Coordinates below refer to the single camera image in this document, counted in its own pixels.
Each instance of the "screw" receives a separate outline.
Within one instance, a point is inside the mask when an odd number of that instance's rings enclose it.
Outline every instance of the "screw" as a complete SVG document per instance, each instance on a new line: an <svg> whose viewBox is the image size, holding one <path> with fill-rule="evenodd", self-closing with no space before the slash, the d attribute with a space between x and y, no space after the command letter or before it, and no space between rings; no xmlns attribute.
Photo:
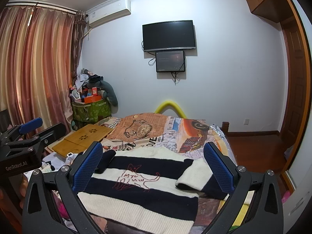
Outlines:
<svg viewBox="0 0 312 234"><path fill-rule="evenodd" d="M69 166L68 166L68 165L63 165L63 166L60 168L60 170L61 170L62 172L66 172L66 171L68 171L68 169L69 169Z"/></svg>
<svg viewBox="0 0 312 234"><path fill-rule="evenodd" d="M36 170L34 170L33 172L32 172L32 174L34 174L34 175L38 175L40 173L40 170L39 169L36 169Z"/></svg>
<svg viewBox="0 0 312 234"><path fill-rule="evenodd" d="M241 173L244 173L246 171L246 167L245 166L242 166L240 165L239 167L237 167L237 169L241 172Z"/></svg>
<svg viewBox="0 0 312 234"><path fill-rule="evenodd" d="M270 176L273 176L273 175L274 175L274 171L272 171L272 170L267 170L267 173L268 173Z"/></svg>

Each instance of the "blue gripper pad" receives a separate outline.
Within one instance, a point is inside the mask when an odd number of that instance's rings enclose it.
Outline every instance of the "blue gripper pad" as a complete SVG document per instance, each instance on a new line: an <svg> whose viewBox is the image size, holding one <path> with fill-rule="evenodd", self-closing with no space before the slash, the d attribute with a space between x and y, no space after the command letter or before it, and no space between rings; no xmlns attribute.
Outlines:
<svg viewBox="0 0 312 234"><path fill-rule="evenodd" d="M21 125L20 129L18 130L18 132L20 134L28 134L29 132L41 127L43 124L43 121L41 118L36 118L33 119L23 125Z"/></svg>
<svg viewBox="0 0 312 234"><path fill-rule="evenodd" d="M94 173L94 170L102 158L102 155L102 144L97 143L73 176L72 190L74 192L78 193L85 190L89 180L92 177L92 174Z"/></svg>
<svg viewBox="0 0 312 234"><path fill-rule="evenodd" d="M212 170L222 192L231 195L234 191L233 176L209 143L206 143L204 146L204 158Z"/></svg>

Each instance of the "monitor screen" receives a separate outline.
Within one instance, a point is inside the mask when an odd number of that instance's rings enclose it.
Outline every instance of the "monitor screen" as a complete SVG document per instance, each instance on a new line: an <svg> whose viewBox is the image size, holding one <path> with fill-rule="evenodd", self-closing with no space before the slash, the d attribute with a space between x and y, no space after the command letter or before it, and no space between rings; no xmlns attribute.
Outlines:
<svg viewBox="0 0 312 234"><path fill-rule="evenodd" d="M196 49L192 20L143 25L144 51Z"/></svg>

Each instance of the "sweater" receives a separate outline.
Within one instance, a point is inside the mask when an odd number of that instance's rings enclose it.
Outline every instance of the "sweater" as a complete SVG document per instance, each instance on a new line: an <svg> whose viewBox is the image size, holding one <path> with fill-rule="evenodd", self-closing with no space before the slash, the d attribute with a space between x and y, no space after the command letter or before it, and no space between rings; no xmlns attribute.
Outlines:
<svg viewBox="0 0 312 234"><path fill-rule="evenodd" d="M224 199L203 159L189 159L164 147L109 150L78 194L91 214L154 234L187 234L203 193Z"/></svg>

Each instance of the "green storage box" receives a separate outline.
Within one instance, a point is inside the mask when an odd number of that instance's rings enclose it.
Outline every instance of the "green storage box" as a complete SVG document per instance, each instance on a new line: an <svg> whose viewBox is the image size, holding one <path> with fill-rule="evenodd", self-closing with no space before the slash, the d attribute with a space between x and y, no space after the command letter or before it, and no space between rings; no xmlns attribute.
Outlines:
<svg viewBox="0 0 312 234"><path fill-rule="evenodd" d="M74 120L96 123L101 119L111 116L110 105L104 99L89 103L72 103Z"/></svg>

